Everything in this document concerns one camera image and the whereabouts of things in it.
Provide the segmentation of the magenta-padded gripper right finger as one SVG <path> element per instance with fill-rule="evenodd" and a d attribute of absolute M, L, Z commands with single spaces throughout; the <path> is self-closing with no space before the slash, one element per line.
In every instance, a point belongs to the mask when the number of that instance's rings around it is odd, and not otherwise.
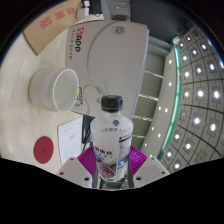
<path fill-rule="evenodd" d="M 169 175 L 166 168 L 155 157 L 147 157 L 143 152 L 131 146 L 128 162 L 128 186 L 141 188 Z"/>

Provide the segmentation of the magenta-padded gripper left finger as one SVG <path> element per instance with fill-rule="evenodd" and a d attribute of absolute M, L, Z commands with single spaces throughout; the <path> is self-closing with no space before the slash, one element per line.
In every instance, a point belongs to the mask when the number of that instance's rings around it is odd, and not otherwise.
<path fill-rule="evenodd" d="M 70 157 L 57 176 L 84 188 L 91 188 L 96 170 L 94 148 L 89 147 L 77 158 Z"/>

